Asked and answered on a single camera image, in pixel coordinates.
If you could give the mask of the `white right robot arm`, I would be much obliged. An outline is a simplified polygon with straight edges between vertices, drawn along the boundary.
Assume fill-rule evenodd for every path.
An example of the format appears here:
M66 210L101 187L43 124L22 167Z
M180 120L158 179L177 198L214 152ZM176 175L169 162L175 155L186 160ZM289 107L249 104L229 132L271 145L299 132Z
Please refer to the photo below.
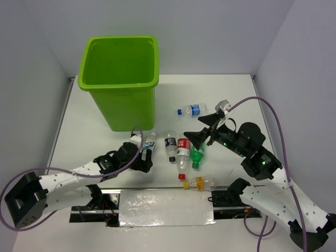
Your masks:
M252 206L271 217L289 232L291 240L301 249L316 251L321 248L335 229L335 214L319 208L298 186L287 177L285 167L265 147L266 137L259 126L243 123L238 130L231 130L219 122L225 115L215 112L199 117L207 126L199 132L184 132L191 143L200 149L203 143L214 142L243 158L244 171L275 194L263 194L248 181L238 178L228 187L228 199L233 205Z

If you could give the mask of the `clear bottle white green label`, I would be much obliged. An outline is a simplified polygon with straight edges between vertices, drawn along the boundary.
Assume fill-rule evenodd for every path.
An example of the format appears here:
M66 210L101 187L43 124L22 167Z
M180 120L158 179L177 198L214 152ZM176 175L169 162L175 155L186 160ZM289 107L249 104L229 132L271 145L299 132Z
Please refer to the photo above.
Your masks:
M151 132L146 138L145 143L143 144L142 147L142 156L141 156L142 160L144 161L146 160L146 154L148 153L148 150L150 150L151 153L154 152L155 142L156 142L156 133Z

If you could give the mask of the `clear bottle black cap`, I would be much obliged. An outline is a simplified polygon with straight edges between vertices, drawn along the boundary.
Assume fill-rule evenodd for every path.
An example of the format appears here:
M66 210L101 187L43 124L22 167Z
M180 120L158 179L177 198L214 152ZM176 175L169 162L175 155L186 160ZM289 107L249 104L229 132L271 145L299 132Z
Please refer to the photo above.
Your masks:
M165 143L165 152L166 156L170 163L176 162L176 152L177 152L177 144L176 144L176 134L174 131L168 131L164 138Z

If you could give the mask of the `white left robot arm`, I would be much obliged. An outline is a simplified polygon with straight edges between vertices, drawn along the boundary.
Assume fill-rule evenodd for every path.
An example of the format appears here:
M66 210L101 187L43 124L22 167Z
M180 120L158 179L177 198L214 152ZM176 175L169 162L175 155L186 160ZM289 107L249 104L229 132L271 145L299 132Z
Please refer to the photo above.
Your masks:
M136 144L125 142L118 150L67 173L23 175L5 196L15 228L27 229L43 215L67 207L112 208L113 201L102 193L99 183L117 177L124 167L147 173L153 165L152 154L152 150L140 151Z

